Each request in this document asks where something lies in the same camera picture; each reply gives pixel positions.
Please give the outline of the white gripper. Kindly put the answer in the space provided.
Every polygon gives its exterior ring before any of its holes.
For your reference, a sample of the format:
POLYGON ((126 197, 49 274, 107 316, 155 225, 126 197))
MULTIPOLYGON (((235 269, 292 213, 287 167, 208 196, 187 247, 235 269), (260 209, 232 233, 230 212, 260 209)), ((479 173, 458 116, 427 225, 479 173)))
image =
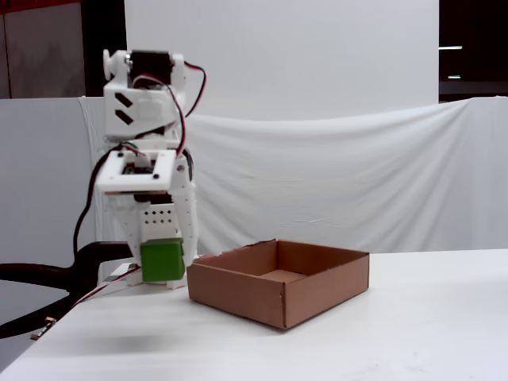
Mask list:
MULTIPOLYGON (((198 214, 194 162, 186 149, 186 139, 178 133, 150 134, 124 140, 105 156, 106 181, 171 181, 183 239, 183 262, 191 266, 197 256, 198 214)), ((119 222, 136 264, 140 258, 140 207, 133 196, 111 196, 110 209, 119 222)))

